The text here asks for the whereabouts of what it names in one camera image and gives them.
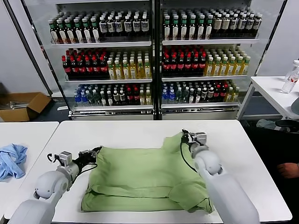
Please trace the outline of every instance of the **black cable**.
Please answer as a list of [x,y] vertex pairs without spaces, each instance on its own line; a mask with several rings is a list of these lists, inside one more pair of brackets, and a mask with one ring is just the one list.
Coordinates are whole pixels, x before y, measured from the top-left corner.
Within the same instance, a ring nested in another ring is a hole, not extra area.
[[189,163],[185,160],[184,155],[183,155],[183,151],[182,151],[182,144],[183,143],[181,142],[181,144],[180,144],[180,150],[181,150],[181,155],[182,155],[182,158],[183,158],[184,162],[188,165],[188,167],[190,167],[194,172],[197,173],[196,169],[194,169],[192,166],[190,166]]

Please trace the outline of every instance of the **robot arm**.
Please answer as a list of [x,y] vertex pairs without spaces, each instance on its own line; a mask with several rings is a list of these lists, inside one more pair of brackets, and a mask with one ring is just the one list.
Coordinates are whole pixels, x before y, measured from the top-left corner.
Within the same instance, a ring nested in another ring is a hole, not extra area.
[[64,192],[70,190],[76,178],[83,172],[86,165],[96,165],[96,157],[101,147],[85,150],[79,153],[77,159],[72,160],[71,153],[62,152],[54,155],[54,161],[60,165],[56,171],[49,171],[37,179],[33,195],[29,200],[20,204],[9,224],[50,224],[55,214],[55,207]]
[[232,175],[221,165],[217,154],[206,145],[205,133],[183,130],[182,143],[189,146],[198,174],[224,224],[259,224],[258,212]]

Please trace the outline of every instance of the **blue cloth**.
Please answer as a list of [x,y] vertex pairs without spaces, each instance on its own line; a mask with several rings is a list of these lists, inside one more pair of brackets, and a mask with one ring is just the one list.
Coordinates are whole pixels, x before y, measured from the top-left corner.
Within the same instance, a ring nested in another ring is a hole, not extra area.
[[26,161],[27,147],[10,144],[0,148],[0,180],[7,175],[13,175],[16,179],[25,175],[18,164]]

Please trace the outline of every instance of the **cardboard box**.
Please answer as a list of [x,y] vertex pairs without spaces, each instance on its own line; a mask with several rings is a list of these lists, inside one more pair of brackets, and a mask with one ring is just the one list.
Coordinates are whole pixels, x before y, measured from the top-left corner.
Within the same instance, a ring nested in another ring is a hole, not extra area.
[[51,101],[51,98],[41,92],[0,95],[0,104],[6,105],[10,101],[29,103],[29,105],[26,108],[0,110],[0,117],[5,122],[21,122],[36,118]]

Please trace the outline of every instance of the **white table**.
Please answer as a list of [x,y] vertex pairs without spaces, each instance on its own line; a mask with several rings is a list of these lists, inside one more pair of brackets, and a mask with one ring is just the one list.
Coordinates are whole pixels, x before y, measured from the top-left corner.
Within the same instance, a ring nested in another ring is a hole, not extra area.
[[26,175],[20,179],[9,177],[0,181],[0,217],[16,197],[17,190],[58,125],[58,122],[0,123],[0,147],[14,143],[28,148],[26,162],[21,165]]
[[[37,159],[15,200],[5,212],[10,218],[18,205],[33,193],[37,178],[56,166],[47,161],[48,153],[69,151],[73,157],[85,149],[100,145],[113,148],[161,147],[166,136],[185,128],[207,133],[207,144],[223,165],[242,185],[257,208],[263,222],[290,220],[292,215],[266,167],[237,120],[179,120],[179,121],[64,121],[55,131]],[[88,212],[80,211],[87,189],[89,172],[80,175],[69,192],[56,206],[53,222],[57,223],[221,223],[215,211],[156,212]]]
[[273,77],[251,77],[252,83],[249,86],[242,106],[237,114],[240,120],[246,110],[250,98],[255,90],[283,116],[283,119],[299,119],[299,115],[291,110],[292,103],[299,97],[299,85],[295,85],[289,94],[283,93],[281,88],[285,83],[284,76]]

